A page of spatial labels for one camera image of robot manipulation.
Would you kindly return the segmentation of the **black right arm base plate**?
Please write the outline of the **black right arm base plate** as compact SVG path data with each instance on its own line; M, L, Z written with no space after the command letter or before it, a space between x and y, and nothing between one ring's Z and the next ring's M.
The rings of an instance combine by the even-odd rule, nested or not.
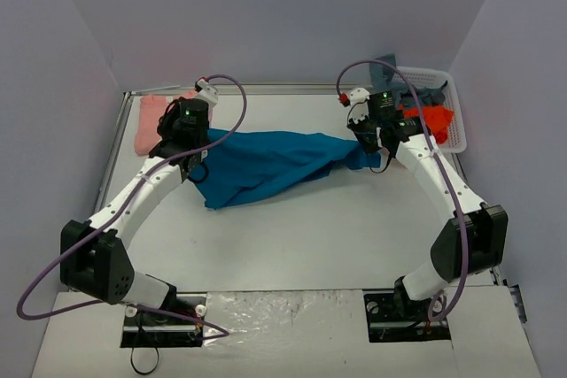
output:
M394 300L392 289L363 292L368 339L370 343L427 343L449 341L448 323L430 322L428 301L418 302L408 312Z

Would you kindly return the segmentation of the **teal blue t shirt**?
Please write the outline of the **teal blue t shirt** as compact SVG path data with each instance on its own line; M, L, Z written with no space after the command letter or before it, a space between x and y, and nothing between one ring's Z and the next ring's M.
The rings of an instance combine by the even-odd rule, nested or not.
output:
M365 153L356 141L322 133L236 132L209 151L190 181L205 207L220 210L266 200L335 168L378 170L384 163L380 154Z

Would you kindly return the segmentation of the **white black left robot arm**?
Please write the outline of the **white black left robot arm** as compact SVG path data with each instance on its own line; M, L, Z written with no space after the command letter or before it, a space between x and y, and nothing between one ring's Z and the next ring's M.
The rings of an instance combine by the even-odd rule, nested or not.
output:
M128 247L160 202L202 165L208 128L206 101L180 97L167 107L158 124L161 139L136 176L108 206L64 226L61 250L79 248L60 264L63 284L109 305L142 305L158 323L175 318L175 286L137 272Z

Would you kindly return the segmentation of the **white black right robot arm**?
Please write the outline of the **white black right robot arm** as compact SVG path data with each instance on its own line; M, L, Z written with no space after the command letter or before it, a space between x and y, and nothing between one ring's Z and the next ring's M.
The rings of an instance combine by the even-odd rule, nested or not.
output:
M391 92L355 88L340 102L349 107L347 126L364 152L386 150L418 181L439 214L442 229L428 259L394 283L392 305L402 318L432 311L432 299L453 282L502 262L509 216L470 189L439 150L418 117L396 109Z

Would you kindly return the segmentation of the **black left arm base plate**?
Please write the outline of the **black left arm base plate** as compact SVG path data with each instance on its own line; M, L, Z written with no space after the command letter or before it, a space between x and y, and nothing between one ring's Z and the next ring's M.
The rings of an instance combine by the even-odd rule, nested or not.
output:
M201 325L127 306L121 325L121 348L195 348L203 345Z

